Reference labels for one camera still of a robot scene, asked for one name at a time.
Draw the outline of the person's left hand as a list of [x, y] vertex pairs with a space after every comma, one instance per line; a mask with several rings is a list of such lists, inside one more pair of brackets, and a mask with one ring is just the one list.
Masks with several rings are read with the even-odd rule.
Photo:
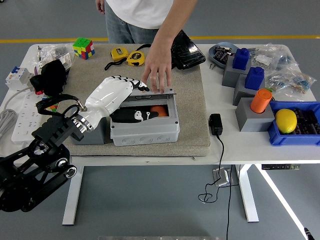
[[172, 39], [155, 38], [148, 51], [144, 63], [144, 72], [141, 81], [150, 81], [151, 89], [154, 93], [163, 93], [166, 85], [172, 83]]

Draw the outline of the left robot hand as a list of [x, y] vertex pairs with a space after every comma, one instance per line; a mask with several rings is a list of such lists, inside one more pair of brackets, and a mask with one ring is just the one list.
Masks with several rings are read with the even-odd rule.
[[156, 111], [119, 108], [134, 89], [149, 91], [145, 83], [128, 77], [109, 76], [86, 99], [87, 111], [82, 117], [90, 130], [95, 129], [100, 120], [111, 117], [115, 123], [140, 123], [159, 116]]

